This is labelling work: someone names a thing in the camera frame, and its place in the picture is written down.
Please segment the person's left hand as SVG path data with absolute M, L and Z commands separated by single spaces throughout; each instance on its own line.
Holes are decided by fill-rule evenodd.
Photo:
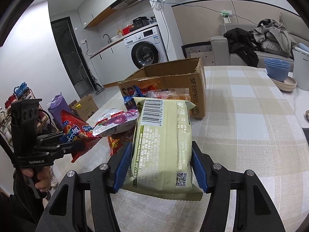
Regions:
M 26 177 L 33 177 L 33 169 L 22 169 L 23 175 Z M 50 167 L 45 166 L 40 171 L 38 171 L 36 178 L 38 182 L 35 184 L 35 188 L 41 192 L 46 192 L 51 188 L 51 174 Z

